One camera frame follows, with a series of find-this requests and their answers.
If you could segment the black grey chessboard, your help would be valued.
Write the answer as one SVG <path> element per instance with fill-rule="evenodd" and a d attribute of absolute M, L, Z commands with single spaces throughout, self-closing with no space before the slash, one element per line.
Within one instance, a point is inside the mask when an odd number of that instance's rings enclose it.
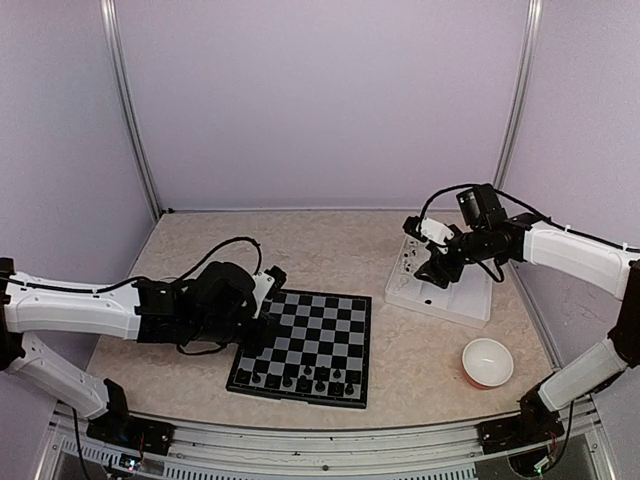
<path fill-rule="evenodd" d="M 283 290 L 263 303 L 263 312 L 275 323 L 273 339 L 260 356 L 245 356 L 237 350 L 226 390 L 276 400 L 294 400 L 309 404 L 339 408 L 364 409 L 368 399 L 370 366 L 370 337 L 372 298 L 369 296 L 322 293 L 302 290 Z M 313 369 L 309 389 L 297 388 L 303 369 Z M 317 368 L 327 367 L 327 379 L 318 377 Z M 236 380 L 239 369 L 251 372 L 250 379 Z M 336 369 L 343 371 L 341 379 L 334 379 Z M 361 373 L 361 382 L 354 384 L 352 395 L 345 394 L 349 370 Z M 252 372 L 261 374 L 261 381 L 251 381 Z M 267 375 L 277 375 L 278 384 L 266 385 Z M 284 376 L 293 379 L 290 388 L 282 386 Z M 316 382 L 326 384 L 323 392 L 315 389 Z"/>

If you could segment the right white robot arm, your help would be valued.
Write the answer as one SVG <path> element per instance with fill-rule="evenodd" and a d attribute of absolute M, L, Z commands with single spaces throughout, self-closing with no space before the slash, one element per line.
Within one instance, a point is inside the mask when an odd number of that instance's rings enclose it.
<path fill-rule="evenodd" d="M 639 250 L 561 225 L 489 183 L 463 183 L 450 190 L 463 228 L 430 218 L 428 203 L 404 222 L 404 232 L 429 252 L 416 279 L 446 289 L 460 281 L 466 267 L 475 265 L 499 282 L 503 265 L 511 262 L 589 285 L 619 304 L 603 339 L 522 398 L 525 411 L 513 419 L 511 433 L 518 442 L 531 444 L 549 429 L 549 413 L 638 367 Z"/>

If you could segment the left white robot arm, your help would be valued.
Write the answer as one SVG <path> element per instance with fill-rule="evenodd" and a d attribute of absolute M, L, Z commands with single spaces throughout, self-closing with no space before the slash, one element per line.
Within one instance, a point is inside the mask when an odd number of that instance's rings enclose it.
<path fill-rule="evenodd" d="M 140 434 L 122 388 L 56 354 L 39 331 L 89 333 L 179 349 L 191 342 L 256 347 L 269 329 L 261 308 L 286 281 L 277 267 L 248 272 L 205 255 L 172 280 L 131 277 L 113 285 L 36 278 L 1 261 L 1 369 L 32 382 L 81 416 L 99 419 L 121 445 Z"/>

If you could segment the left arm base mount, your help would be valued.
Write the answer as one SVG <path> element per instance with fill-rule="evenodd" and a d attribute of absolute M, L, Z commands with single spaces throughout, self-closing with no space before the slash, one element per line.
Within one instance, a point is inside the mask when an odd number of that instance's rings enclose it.
<path fill-rule="evenodd" d="M 168 422 L 134 416 L 119 418 L 104 415 L 89 421 L 87 436 L 143 454 L 166 456 L 174 431 L 175 426 Z"/>

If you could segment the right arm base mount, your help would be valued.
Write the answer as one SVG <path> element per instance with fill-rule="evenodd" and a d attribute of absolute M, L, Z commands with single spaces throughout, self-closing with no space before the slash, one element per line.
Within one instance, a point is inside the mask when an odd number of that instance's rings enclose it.
<path fill-rule="evenodd" d="M 485 455 L 545 442 L 565 433 L 559 419 L 526 426 L 519 415 L 481 422 L 476 430 Z"/>

